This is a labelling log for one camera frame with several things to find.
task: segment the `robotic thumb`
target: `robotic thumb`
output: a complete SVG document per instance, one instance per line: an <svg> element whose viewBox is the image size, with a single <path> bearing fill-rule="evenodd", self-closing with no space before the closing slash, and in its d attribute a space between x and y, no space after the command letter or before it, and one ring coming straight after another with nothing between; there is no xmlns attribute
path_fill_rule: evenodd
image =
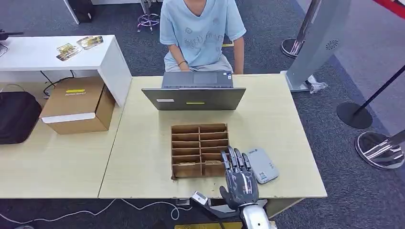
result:
<svg viewBox="0 0 405 229"><path fill-rule="evenodd" d="M233 201L231 200L231 195L228 191L226 191L224 186L219 187L219 193L221 193L222 198L225 200L228 207L232 210L237 210L238 206L236 206Z"/></svg>

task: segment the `light blue t-shirt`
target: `light blue t-shirt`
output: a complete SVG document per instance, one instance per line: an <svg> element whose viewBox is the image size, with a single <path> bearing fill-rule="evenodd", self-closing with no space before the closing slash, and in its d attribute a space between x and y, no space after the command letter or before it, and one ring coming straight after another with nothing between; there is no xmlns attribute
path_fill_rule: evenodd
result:
<svg viewBox="0 0 405 229"><path fill-rule="evenodd" d="M235 0L206 1L201 16L193 14L184 0L163 1L160 13L160 42L179 46L190 67L217 62L224 34L234 41L246 32ZM175 62L170 52L165 60Z"/></svg>

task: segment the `white power bank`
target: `white power bank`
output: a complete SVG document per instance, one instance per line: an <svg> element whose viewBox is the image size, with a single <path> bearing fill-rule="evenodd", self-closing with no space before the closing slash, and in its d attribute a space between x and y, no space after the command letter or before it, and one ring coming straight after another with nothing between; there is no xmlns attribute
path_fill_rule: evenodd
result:
<svg viewBox="0 0 405 229"><path fill-rule="evenodd" d="M278 177L279 172L270 158L268 158L264 149L251 149L246 155L249 158L250 166L256 175L256 179L260 184L267 183Z"/></svg>

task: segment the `white sticker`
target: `white sticker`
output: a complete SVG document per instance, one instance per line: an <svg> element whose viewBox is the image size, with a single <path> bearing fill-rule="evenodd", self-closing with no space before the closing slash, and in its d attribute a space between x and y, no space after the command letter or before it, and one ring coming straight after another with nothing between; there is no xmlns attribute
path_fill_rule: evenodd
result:
<svg viewBox="0 0 405 229"><path fill-rule="evenodd" d="M156 101L158 101L159 103L170 103L174 102L174 99L157 99Z"/></svg>

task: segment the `wooden table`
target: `wooden table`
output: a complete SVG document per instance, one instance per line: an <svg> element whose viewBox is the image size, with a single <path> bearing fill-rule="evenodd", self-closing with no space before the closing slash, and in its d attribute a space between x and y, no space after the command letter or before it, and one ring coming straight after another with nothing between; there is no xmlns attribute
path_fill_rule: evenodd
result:
<svg viewBox="0 0 405 229"><path fill-rule="evenodd" d="M19 84L45 104L46 84ZM109 131L75 135L38 121L24 143L0 146L0 198L97 198L121 114L116 106Z"/></svg>
<svg viewBox="0 0 405 229"><path fill-rule="evenodd" d="M209 123L227 123L233 147L262 147L279 169L280 177L259 186L269 217L327 196L283 74L234 76L235 87L246 87L235 111L158 111L141 89L161 81L133 78L100 198L189 198L194 191L220 198L224 177L171 180L171 126Z"/></svg>

